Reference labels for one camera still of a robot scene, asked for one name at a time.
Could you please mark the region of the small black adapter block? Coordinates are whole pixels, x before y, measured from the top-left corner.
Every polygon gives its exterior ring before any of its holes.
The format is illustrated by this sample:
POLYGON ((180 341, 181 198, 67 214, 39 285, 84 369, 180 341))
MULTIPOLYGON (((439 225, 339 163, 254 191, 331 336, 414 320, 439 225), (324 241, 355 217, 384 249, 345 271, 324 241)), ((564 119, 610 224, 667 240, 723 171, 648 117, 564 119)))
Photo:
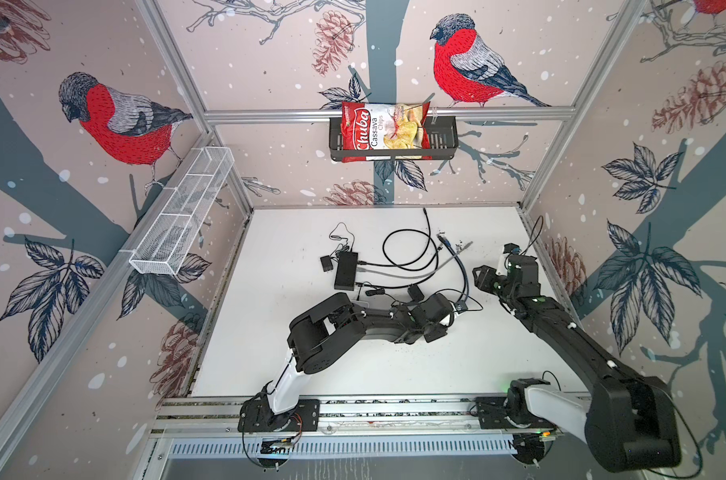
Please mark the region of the small black adapter block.
POLYGON ((419 303, 425 298, 422 290, 416 284, 409 285, 407 288, 407 292, 412 302, 419 303))

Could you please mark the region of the black network switch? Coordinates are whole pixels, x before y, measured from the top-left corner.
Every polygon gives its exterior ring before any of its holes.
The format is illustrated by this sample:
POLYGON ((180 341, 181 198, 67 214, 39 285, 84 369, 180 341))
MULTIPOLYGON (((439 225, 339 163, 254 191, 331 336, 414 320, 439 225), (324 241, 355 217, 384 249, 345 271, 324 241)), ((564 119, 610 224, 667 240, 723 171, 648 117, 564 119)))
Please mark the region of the black network switch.
POLYGON ((356 285, 358 254, 353 251, 341 251, 337 254, 337 267, 334 289, 353 291, 356 285))

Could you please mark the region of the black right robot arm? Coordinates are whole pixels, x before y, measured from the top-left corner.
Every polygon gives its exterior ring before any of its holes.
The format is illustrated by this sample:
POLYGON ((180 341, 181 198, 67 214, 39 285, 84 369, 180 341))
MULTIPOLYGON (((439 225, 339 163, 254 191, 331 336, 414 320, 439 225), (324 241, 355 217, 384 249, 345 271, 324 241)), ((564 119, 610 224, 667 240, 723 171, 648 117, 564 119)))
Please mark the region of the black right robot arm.
POLYGON ((535 378, 515 380, 505 410, 515 425, 543 419, 580 439, 605 470, 676 467, 681 448, 669 389, 608 353, 573 321, 555 299, 542 295, 532 256, 510 255, 503 274, 473 269, 477 289, 499 299, 532 334, 549 345, 587 389, 563 392, 535 378))

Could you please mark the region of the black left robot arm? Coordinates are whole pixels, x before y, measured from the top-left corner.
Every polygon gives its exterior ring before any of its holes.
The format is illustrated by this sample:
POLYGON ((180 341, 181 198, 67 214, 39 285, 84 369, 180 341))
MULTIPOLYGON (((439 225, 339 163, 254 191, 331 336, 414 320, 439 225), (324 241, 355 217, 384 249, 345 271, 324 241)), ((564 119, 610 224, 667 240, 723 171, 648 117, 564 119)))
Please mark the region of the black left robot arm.
POLYGON ((344 292, 331 295, 289 324, 286 366, 262 390, 270 412, 293 411, 308 378, 329 368, 357 343, 412 345, 419 339, 430 343, 447 335, 455 316, 454 304, 441 293, 397 302, 388 309, 358 305, 344 292))

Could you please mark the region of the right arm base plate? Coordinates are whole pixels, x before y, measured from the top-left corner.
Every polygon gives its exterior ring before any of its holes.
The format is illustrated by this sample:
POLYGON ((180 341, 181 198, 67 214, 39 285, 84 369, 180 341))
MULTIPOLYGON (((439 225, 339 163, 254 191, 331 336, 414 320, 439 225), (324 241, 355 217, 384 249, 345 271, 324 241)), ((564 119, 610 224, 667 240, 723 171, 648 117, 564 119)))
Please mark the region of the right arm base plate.
POLYGON ((468 413, 477 418, 480 427, 485 430, 556 429, 548 420, 531 414, 524 404, 511 402, 506 396, 476 397, 468 413))

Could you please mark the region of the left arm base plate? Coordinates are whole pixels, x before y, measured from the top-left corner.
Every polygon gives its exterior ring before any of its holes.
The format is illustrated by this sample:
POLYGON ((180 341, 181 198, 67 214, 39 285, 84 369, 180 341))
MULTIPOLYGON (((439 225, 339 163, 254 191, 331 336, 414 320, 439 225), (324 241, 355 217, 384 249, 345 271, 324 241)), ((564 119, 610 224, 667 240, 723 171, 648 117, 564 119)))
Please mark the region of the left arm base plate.
POLYGON ((293 409, 276 414, 265 397, 254 397, 241 406, 237 430, 240 433, 315 432, 319 413, 320 402, 315 399, 300 400, 293 409))

